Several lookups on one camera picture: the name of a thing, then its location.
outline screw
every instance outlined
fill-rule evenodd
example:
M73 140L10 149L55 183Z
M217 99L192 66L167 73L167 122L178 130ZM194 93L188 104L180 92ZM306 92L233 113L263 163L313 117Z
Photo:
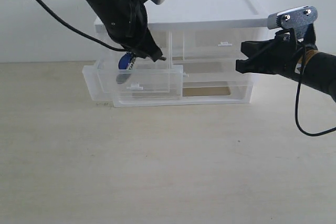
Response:
M284 16L284 20L285 20L285 21L290 20L290 15L285 15L285 16Z
M311 9L305 10L305 14L309 16L309 14L311 14Z

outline clear plastic storage box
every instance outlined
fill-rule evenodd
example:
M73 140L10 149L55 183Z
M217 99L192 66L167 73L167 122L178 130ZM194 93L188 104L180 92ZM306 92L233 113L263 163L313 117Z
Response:
M101 59L83 69L94 101L117 107L250 102L255 75L235 71L235 61L245 59L243 41L267 39L268 15L256 0L166 0L146 7L167 61L137 59L132 70L119 70L124 53L102 48ZM99 19L95 26L112 44Z

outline blue object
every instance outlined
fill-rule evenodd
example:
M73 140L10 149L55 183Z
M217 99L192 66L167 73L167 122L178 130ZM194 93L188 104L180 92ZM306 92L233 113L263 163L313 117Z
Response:
M120 70L127 70L131 61L132 61L132 54L128 52L119 60L118 68Z

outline black cable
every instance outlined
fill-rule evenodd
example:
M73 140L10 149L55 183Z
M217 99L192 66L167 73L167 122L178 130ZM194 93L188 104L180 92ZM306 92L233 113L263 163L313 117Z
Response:
M57 20L58 22L60 22L62 25L64 25L66 28L70 29L71 31L73 31L74 33L83 36L84 38L87 38L89 40L92 40L108 49L111 49L113 51L117 51L117 52L126 52L128 50L126 49L121 49L121 48L116 48L116 47L112 47L106 43L104 43L101 40L98 40L88 34L83 33L82 31L74 28L73 26L71 26L70 24L68 24L67 22L65 22L63 19L61 19L59 16L57 16L56 13L54 13L42 0L35 0L47 13L49 13L55 20Z
M313 137L324 136L324 135L327 135L329 133L336 132L336 127L335 127L333 129L330 129L330 130L327 130L327 131L312 134L312 133L308 133L304 129L302 129L302 127L299 123L299 98L300 98L300 91L301 91L301 86L302 86L302 81L303 81L303 74L305 73L305 67L306 67L306 61L307 61L306 60L307 48L306 48L305 44L303 44L301 42L299 44L302 46L303 55L302 55L302 66L301 66L301 70L300 70L300 79L299 79L299 84L298 84L298 91L297 91L297 94L296 94L296 101L295 101L295 123L296 123L296 126L298 127L298 129L304 135L313 136Z

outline plastic box lid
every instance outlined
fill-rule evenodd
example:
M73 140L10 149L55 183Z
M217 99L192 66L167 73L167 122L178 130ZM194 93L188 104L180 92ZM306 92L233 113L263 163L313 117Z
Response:
M165 0L146 4L151 30L266 27L268 13L257 0ZM98 33L102 22L95 22Z

